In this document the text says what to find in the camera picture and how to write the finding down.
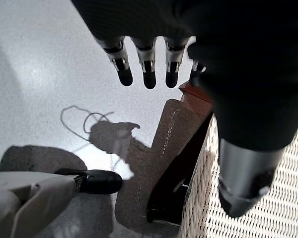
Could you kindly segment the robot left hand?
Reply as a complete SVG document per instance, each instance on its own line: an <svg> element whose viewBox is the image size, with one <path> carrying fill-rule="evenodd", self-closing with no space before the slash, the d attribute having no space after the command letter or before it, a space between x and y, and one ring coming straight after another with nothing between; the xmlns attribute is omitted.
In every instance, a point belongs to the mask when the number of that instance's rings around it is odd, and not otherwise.
<svg viewBox="0 0 298 238"><path fill-rule="evenodd" d="M133 82L124 38L137 49L146 88L155 87L154 42L166 42L166 85L177 84L184 51L190 81L213 102L219 200L246 214L270 190L298 129L298 0L75 0L120 82Z"/></svg>

